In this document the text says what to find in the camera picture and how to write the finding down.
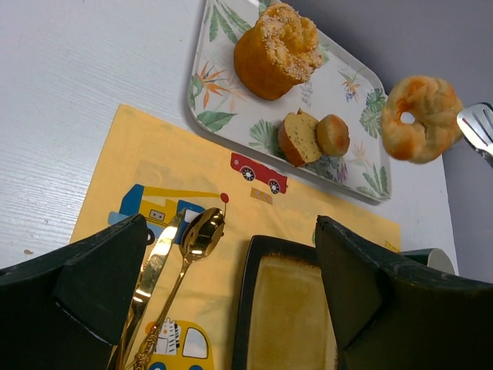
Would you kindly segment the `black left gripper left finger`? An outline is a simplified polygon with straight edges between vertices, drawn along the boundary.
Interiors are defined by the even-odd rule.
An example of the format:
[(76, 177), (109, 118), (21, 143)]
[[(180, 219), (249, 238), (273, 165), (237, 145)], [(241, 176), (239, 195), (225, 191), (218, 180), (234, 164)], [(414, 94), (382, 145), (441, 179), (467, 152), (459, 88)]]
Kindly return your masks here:
[(1, 270), (3, 369), (105, 369), (146, 251), (140, 214)]

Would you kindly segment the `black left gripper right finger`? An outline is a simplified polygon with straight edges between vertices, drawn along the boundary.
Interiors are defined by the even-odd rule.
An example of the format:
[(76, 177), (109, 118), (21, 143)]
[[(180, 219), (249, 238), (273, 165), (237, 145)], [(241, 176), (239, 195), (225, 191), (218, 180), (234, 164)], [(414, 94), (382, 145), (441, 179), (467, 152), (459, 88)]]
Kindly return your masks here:
[(315, 227), (339, 369), (490, 369), (492, 286), (389, 251), (336, 220)]

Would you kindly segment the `twisted ring bread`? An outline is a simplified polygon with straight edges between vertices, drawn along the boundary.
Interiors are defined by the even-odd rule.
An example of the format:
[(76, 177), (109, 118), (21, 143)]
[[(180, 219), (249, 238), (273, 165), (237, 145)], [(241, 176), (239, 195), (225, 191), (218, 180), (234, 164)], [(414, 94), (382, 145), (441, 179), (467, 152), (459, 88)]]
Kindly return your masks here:
[(382, 142), (396, 160), (424, 164), (463, 138), (457, 115), (464, 108), (449, 81), (408, 76), (398, 82), (381, 110)]

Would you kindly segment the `metal serving tongs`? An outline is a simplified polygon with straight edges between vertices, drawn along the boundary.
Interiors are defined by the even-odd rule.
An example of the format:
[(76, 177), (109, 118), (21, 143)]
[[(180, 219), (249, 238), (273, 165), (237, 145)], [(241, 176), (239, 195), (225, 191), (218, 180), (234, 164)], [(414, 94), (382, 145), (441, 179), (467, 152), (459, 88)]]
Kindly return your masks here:
[(492, 115), (490, 103), (476, 103), (463, 109), (457, 115), (457, 124), (466, 141), (490, 167), (493, 167)]

